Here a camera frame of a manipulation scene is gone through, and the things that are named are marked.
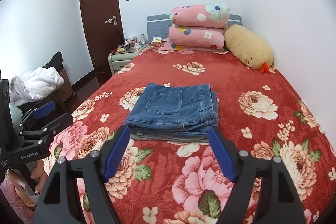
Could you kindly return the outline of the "person's left hand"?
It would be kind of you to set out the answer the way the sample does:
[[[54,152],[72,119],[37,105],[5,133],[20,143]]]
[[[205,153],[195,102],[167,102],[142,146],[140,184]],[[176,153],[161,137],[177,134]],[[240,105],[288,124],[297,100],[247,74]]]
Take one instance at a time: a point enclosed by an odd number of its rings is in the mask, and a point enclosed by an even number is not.
[[[6,171],[6,177],[15,187],[15,192],[17,193],[20,200],[30,209],[32,209],[39,198],[40,193],[43,190],[48,175],[44,171],[45,163],[42,159],[37,161],[36,167],[31,171],[30,178],[33,181],[38,180],[34,189],[32,189],[29,184],[27,184],[26,179],[19,174],[9,169]]]

